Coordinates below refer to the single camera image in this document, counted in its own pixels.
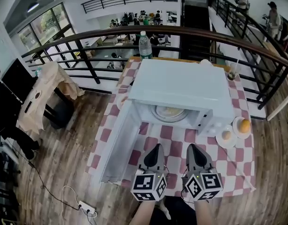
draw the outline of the black and white marker cube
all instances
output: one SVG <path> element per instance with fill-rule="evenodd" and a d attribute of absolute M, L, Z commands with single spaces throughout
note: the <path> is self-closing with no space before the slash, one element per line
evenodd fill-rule
<path fill-rule="evenodd" d="M 192 195 L 194 201 L 213 199 L 223 190 L 221 178 L 217 173 L 193 174 L 185 187 Z"/>
<path fill-rule="evenodd" d="M 162 173 L 136 174 L 131 193 L 138 201 L 159 201 L 163 199 L 167 185 Z"/>

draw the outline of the beige tablecloth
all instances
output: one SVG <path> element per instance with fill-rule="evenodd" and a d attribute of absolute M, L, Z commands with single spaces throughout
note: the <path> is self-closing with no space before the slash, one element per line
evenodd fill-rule
<path fill-rule="evenodd" d="M 84 94 L 84 91 L 73 82 L 57 62 L 45 63 L 42 66 L 41 75 L 27 96 L 18 117 L 18 123 L 24 131 L 31 130 L 39 134 L 39 130 L 44 128 L 45 106 L 56 87 L 74 100 Z M 30 101 L 32 104 L 25 113 Z"/>

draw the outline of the bottle label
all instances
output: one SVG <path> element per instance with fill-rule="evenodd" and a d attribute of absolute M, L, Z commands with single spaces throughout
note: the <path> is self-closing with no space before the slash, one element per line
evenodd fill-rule
<path fill-rule="evenodd" d="M 140 60 L 143 60 L 143 59 L 152 59 L 152 54 L 146 55 L 146 56 L 141 55 Z"/>

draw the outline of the open microwave door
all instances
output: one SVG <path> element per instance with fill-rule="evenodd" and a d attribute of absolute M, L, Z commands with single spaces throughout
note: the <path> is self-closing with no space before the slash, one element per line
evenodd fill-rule
<path fill-rule="evenodd" d="M 127 168 L 141 126 L 140 115 L 131 100 L 126 100 L 111 131 L 98 165 L 101 182 L 119 182 Z"/>

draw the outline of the ceiling light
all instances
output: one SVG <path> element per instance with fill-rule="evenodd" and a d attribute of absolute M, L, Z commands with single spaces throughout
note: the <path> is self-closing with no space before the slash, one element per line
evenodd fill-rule
<path fill-rule="evenodd" d="M 28 7 L 27 12 L 29 13 L 30 11 L 32 11 L 33 9 L 35 9 L 37 6 L 39 6 L 38 2 L 33 2 L 30 4 L 30 6 Z"/>

